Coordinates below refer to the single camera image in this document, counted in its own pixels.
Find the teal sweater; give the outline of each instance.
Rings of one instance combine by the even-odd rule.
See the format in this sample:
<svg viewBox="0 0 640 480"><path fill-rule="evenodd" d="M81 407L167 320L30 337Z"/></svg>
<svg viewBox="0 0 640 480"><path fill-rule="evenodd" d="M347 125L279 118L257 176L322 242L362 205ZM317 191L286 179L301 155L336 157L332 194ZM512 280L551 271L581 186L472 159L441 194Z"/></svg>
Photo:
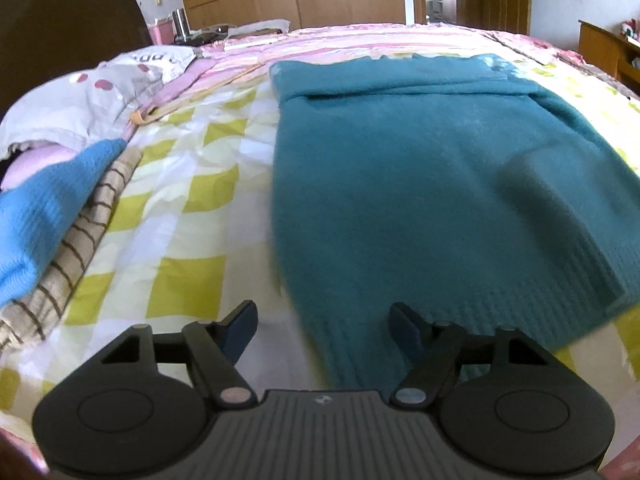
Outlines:
<svg viewBox="0 0 640 480"><path fill-rule="evenodd" d="M389 391L403 301L549 349L640 300L640 181L587 120L495 56L271 70L273 229L334 386Z"/></svg>

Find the pink container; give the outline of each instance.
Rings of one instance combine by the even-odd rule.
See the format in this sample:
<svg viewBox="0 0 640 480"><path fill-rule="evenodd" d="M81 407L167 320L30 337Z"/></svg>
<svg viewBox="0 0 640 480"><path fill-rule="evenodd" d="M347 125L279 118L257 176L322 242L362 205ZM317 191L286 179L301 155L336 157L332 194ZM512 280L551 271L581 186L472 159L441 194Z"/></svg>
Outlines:
<svg viewBox="0 0 640 480"><path fill-rule="evenodd" d="M157 25L149 25L151 41L156 45L171 45L174 43L174 21L171 18L161 20Z"/></svg>

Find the dark brown headboard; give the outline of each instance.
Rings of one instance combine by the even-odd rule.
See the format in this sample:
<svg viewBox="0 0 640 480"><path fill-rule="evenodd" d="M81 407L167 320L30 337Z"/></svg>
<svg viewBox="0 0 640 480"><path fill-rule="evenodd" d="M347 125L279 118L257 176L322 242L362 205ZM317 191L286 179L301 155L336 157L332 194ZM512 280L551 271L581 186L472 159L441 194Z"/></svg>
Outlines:
<svg viewBox="0 0 640 480"><path fill-rule="evenodd" d="M36 86L150 44L136 0L0 0L0 120Z"/></svg>

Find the pillow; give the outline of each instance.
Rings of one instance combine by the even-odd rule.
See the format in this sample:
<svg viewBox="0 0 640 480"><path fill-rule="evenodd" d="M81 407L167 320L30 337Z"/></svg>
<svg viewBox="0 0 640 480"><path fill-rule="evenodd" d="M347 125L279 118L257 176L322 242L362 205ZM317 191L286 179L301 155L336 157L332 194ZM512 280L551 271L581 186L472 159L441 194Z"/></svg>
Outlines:
<svg viewBox="0 0 640 480"><path fill-rule="evenodd" d="M0 189L4 191L18 187L30 176L33 176L43 168L51 164L71 160L77 154L78 152L58 144L50 144L49 146L27 150L18 155L9 166L9 169L6 170L2 178L2 183L0 184Z"/></svg>
<svg viewBox="0 0 640 480"><path fill-rule="evenodd" d="M143 63L160 69L162 82L168 83L182 75L187 67L200 56L200 50L190 46L153 45L120 54L106 64L138 65Z"/></svg>
<svg viewBox="0 0 640 480"><path fill-rule="evenodd" d="M162 88L144 63L105 64L49 81L20 98L0 123L0 158L47 141L75 152L122 136L129 115Z"/></svg>

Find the yellow and white checkered fabric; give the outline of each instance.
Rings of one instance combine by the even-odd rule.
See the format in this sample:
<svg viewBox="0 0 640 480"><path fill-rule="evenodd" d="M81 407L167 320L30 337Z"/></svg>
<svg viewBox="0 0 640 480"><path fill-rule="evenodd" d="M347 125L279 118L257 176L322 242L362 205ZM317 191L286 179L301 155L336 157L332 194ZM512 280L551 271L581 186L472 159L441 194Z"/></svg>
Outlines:
<svg viewBox="0 0 640 480"><path fill-rule="evenodd" d="M510 60L577 107L640 168L640 103L568 65L542 68L515 53ZM274 266L278 117L271 83L260 76L139 130L132 145L143 160L62 323L41 346L0 356L0 410L24 421L20 434L43 394L130 325L177 332L192 320L222 318L245 299L260 313L238 363L250 384L259 392L326 386ZM614 407L632 404L630 396L640 396L640 307L558 355ZM186 379L183 368L162 371Z"/></svg>

